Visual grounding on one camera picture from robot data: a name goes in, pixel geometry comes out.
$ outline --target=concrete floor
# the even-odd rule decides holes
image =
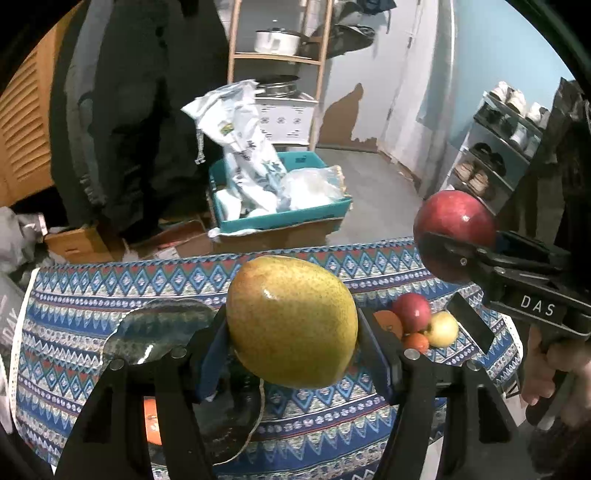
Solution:
[[[413,234],[414,217],[422,200],[398,167],[375,153],[317,149],[327,165],[340,165],[353,197],[339,231],[329,245],[371,243]]]

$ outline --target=dark coat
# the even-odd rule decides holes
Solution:
[[[206,208],[209,164],[221,149],[206,143],[197,166],[194,122],[180,108],[226,83],[228,41],[213,0],[118,0],[96,70],[92,129],[103,213],[134,241],[159,217]]]
[[[84,188],[78,182],[72,164],[66,122],[66,94],[64,84],[72,60],[78,33],[84,23],[89,1],[80,5],[72,16],[56,61],[49,103],[49,140],[51,145],[51,176],[66,208],[72,227],[90,224],[96,217]]]

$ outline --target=shoe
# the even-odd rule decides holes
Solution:
[[[542,129],[542,130],[545,130],[546,127],[548,126],[548,120],[550,120],[550,110],[548,110],[544,106],[540,107],[540,114],[542,116],[542,120],[540,120],[538,127],[540,127],[540,129]]]
[[[505,115],[503,118],[501,118],[498,127],[498,134],[501,138],[506,140],[514,133],[514,122],[515,119],[511,115]]]
[[[461,181],[468,181],[474,173],[474,165],[468,161],[463,161],[456,165],[456,175]]]
[[[478,158],[492,171],[498,173],[501,177],[504,177],[507,174],[503,157],[501,157],[501,155],[498,153],[493,153],[488,144],[485,144],[484,142],[478,142],[470,148],[470,153],[472,153],[472,155]]]
[[[538,102],[534,102],[530,106],[530,110],[526,113],[525,118],[530,120],[534,125],[539,125],[542,120],[542,113],[540,109],[542,106]]]
[[[498,153],[493,153],[489,157],[489,162],[491,163],[491,170],[497,172],[501,177],[507,175],[507,169],[505,167],[505,161],[503,157],[501,157]]]
[[[484,142],[478,142],[474,144],[473,147],[470,148],[471,152],[474,153],[477,157],[488,157],[492,154],[492,148]]]
[[[507,85],[506,82],[500,81],[499,84],[488,93],[497,100],[505,103],[507,96],[509,95],[509,85]]]
[[[540,139],[538,137],[536,137],[535,135],[532,135],[529,143],[527,144],[527,148],[523,152],[523,154],[526,156],[526,158],[528,158],[529,160],[534,158],[535,152],[538,150],[539,145],[540,145]]]
[[[481,123],[491,127],[501,120],[502,113],[491,107],[488,103],[485,103],[480,107],[480,110],[477,111],[475,116],[480,119]]]
[[[521,90],[513,90],[513,92],[509,94],[509,99],[505,104],[521,116],[525,115],[525,107],[527,105],[525,103],[525,96]]]
[[[482,170],[478,171],[468,182],[468,185],[480,197],[484,195],[484,192],[488,188],[488,176]]]
[[[515,133],[509,139],[509,143],[519,150],[525,150],[529,141],[528,135],[525,125],[518,124]]]

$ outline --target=patterned tablecloth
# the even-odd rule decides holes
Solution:
[[[349,287],[359,306],[387,308],[409,291],[426,296],[434,312],[457,286],[434,278],[412,238],[375,244],[270,252],[327,268]],[[72,425],[98,380],[100,352],[122,315],[154,297],[194,297],[214,308],[225,302],[238,268],[261,255],[212,255],[44,268],[31,279],[12,350],[10,395],[21,436],[56,465]],[[516,370],[522,346],[511,319],[483,308],[476,285],[460,289],[496,338],[487,355],[465,330],[447,349],[430,350],[436,362],[483,362],[496,384]],[[267,384],[265,413],[245,451],[216,467],[222,478],[358,479],[373,474],[396,407],[376,394],[364,368],[319,390]],[[444,400],[437,404],[432,439],[442,436]],[[155,478],[167,478],[155,469]]]

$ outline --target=cooking pot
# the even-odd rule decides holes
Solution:
[[[276,98],[289,97],[297,93],[296,81],[298,80],[297,75],[270,75],[257,78],[257,91],[262,90],[257,95]]]
[[[277,55],[296,54],[300,45],[301,34],[284,28],[257,30],[255,51],[258,53],[275,53]]]

